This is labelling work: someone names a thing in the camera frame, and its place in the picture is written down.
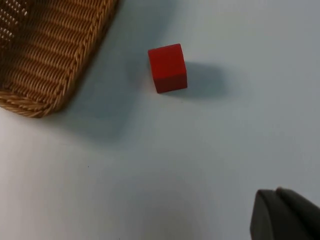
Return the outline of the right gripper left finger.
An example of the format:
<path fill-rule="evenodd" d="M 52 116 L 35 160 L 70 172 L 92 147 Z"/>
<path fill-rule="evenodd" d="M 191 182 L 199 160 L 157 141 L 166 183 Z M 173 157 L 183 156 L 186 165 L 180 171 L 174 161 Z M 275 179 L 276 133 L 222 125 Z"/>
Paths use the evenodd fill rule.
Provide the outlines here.
<path fill-rule="evenodd" d="M 252 240 L 305 240 L 307 231 L 274 190 L 256 192 L 250 221 Z"/>

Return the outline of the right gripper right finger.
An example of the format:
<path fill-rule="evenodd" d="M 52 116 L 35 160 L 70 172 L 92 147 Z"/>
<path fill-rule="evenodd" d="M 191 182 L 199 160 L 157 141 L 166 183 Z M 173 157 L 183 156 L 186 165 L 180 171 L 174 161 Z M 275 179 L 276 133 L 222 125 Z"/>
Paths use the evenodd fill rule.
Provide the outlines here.
<path fill-rule="evenodd" d="M 315 239 L 320 239 L 320 208 L 299 193 L 277 188 L 277 195 L 295 213 L 307 232 Z"/>

